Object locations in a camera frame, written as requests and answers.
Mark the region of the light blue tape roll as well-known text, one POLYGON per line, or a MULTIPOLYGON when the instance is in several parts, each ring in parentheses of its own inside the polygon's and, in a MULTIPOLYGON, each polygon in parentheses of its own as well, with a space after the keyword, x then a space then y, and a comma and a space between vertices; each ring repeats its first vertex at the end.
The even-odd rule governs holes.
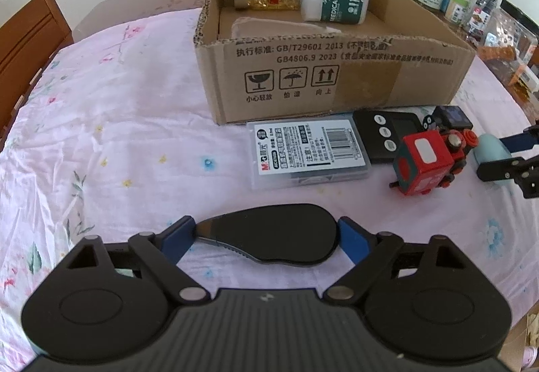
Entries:
POLYGON ((482 164, 513 159, 511 153, 500 142, 500 138, 491 134, 480 135, 479 144, 473 149, 475 160, 479 166, 482 164))

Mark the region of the black oval case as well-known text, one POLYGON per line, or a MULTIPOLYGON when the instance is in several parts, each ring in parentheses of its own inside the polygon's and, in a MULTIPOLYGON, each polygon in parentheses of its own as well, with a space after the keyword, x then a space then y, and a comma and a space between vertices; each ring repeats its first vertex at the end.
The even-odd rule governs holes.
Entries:
POLYGON ((340 231, 329 211, 310 203, 234 211, 198 223, 195 237, 260 264, 312 266, 337 248, 340 231))

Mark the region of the dark blue toy block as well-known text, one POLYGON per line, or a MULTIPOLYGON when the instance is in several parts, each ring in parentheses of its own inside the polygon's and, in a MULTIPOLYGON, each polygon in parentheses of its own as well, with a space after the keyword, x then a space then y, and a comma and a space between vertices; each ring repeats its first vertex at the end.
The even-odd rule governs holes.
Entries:
POLYGON ((424 130, 449 131, 473 129, 471 120, 457 105, 437 105, 422 121, 424 130))

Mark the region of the red toy train block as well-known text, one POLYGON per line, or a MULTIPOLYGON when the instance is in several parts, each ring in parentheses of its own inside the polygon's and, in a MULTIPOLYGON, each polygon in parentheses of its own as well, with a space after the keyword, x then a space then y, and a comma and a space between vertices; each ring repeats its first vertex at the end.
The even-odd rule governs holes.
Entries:
POLYGON ((404 196, 426 195, 447 188, 467 165, 467 155, 479 145, 471 130, 437 129, 404 136, 393 161, 397 179, 389 184, 404 196))

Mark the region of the clear plastic lead refill box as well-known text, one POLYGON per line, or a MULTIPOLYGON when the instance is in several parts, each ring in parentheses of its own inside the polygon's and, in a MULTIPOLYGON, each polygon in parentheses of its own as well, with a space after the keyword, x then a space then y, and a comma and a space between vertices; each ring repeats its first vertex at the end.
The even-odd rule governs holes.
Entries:
POLYGON ((350 114, 249 122, 254 189, 366 178, 371 162, 350 114))

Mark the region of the black digital timer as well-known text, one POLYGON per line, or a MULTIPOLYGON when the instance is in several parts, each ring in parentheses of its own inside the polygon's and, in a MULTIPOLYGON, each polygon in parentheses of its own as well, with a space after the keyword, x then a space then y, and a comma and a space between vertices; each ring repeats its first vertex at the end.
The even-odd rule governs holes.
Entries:
POLYGON ((372 164, 391 163, 404 136, 433 129, 440 122, 433 115, 420 121, 415 113, 380 109, 354 111, 353 119, 372 164))

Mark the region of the snack bar package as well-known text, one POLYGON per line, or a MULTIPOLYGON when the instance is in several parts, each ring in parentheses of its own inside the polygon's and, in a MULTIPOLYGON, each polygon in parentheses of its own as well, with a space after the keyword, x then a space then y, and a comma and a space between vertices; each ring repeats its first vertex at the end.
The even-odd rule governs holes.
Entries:
POLYGON ((479 46, 477 53, 481 60, 513 62, 517 56, 512 46, 479 46))

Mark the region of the large clear jar black lid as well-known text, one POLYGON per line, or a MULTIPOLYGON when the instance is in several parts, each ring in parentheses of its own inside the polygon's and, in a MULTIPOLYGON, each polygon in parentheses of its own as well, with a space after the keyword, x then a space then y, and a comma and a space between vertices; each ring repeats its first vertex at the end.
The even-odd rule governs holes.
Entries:
POLYGON ((507 0, 490 14, 480 39, 480 46, 512 46, 514 62, 528 64, 538 45, 538 24, 507 0))

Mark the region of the small jar green lid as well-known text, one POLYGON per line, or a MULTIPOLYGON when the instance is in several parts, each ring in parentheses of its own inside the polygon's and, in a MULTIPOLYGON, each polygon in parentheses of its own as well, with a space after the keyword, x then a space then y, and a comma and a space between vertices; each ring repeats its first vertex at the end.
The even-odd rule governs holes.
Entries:
POLYGON ((444 18, 449 23, 460 24, 468 6, 468 0, 449 0, 444 18))

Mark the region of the pens in holder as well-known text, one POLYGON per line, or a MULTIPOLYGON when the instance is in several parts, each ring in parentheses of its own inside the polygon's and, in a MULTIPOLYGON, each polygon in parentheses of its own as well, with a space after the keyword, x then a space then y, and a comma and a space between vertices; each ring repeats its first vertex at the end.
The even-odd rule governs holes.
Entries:
POLYGON ((490 19, 492 10, 496 7, 498 0, 475 0, 471 9, 471 19, 469 21, 472 32, 481 32, 487 21, 490 19))

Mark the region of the brown cardboard box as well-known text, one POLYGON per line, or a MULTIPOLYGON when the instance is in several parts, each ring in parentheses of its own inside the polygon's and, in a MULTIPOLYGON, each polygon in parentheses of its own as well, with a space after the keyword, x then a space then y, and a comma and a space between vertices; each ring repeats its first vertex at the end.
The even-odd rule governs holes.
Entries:
POLYGON ((214 121, 448 104, 475 56, 413 0, 369 0, 359 25, 309 28, 296 10, 204 0, 194 44, 214 121))

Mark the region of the wooden chair at left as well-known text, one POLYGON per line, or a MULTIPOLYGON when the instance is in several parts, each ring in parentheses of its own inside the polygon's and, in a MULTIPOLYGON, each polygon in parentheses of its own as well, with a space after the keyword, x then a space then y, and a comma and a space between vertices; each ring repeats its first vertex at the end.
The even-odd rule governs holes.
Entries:
POLYGON ((56 0, 31 0, 1 27, 1 142, 72 31, 56 0))

